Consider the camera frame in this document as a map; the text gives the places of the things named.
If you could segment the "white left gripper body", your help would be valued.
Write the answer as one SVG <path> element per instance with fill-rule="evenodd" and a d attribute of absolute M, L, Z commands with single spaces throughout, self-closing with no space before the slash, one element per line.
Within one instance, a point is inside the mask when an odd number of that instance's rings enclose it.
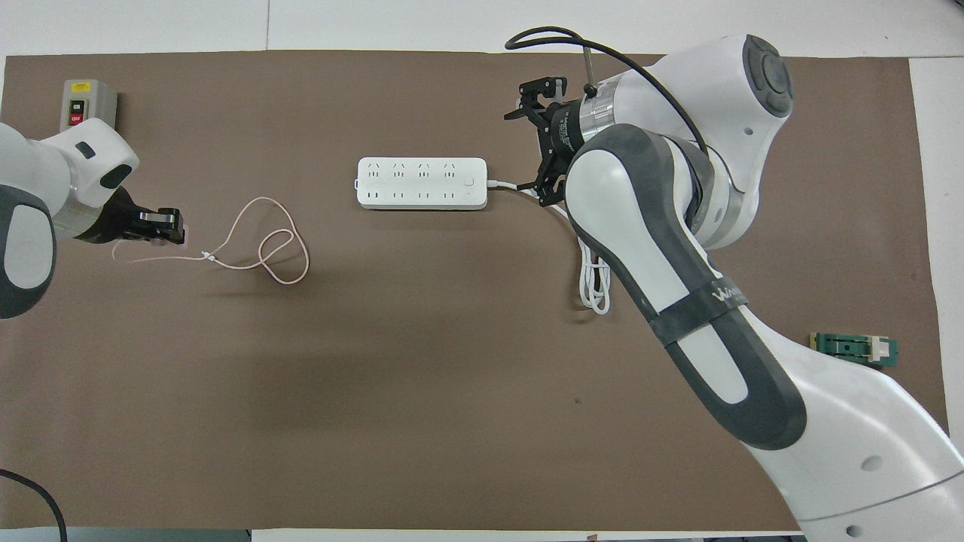
<path fill-rule="evenodd" d="M 42 199 L 57 240 L 102 244 L 124 236 L 138 218 L 124 179 L 140 165 L 130 145 L 102 120 L 86 120 L 41 142 L 53 175 Z"/>

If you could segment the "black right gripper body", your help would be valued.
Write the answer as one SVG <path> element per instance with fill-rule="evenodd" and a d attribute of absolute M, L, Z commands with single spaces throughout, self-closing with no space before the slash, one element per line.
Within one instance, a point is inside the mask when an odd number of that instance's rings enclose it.
<path fill-rule="evenodd" d="M 552 102 L 541 114 L 548 122 L 548 131 L 545 134 L 548 135 L 548 150 L 551 151 L 551 157 L 561 160 L 566 165 L 572 162 L 576 152 L 584 145 L 581 106 L 580 99 L 574 99 L 571 102 Z"/>

